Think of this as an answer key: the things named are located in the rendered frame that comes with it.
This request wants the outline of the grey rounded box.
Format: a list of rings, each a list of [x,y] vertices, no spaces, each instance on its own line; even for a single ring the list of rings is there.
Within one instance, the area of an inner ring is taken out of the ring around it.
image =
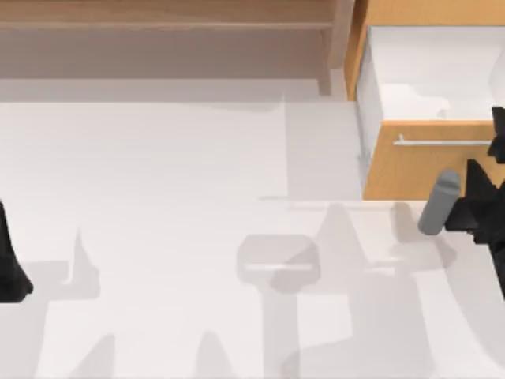
[[[461,193],[461,178],[456,171],[441,171],[417,223],[418,230],[428,236],[439,234]]]

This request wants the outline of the pale wooden drawer front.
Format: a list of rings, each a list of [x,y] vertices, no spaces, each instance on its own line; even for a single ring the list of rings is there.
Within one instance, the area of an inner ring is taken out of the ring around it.
[[[363,198],[367,201],[423,201],[439,173],[456,171],[466,185],[466,161],[475,159],[495,185],[505,180],[505,164],[487,155],[488,146],[394,146],[407,140],[492,140],[491,121],[384,121],[380,126]]]

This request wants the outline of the grey drawer inside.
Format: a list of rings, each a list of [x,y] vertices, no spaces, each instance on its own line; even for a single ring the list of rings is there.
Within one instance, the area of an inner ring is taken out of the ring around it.
[[[474,121],[505,108],[505,26],[375,26],[356,84],[360,164],[384,121]]]

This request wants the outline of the wooden cupboard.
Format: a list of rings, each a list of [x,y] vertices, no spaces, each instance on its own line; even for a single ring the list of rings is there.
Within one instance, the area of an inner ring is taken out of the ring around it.
[[[505,26],[505,0],[355,0],[344,61],[349,101],[372,26]]]

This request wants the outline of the wooden open shelf unit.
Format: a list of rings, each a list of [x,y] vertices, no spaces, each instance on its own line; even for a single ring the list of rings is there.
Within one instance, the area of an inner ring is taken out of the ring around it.
[[[0,27],[313,30],[331,94],[337,0],[0,0]]]

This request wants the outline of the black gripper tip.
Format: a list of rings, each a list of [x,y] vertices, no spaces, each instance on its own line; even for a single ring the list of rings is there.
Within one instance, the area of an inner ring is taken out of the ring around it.
[[[0,201],[0,304],[19,303],[34,290],[13,250],[6,212]]]

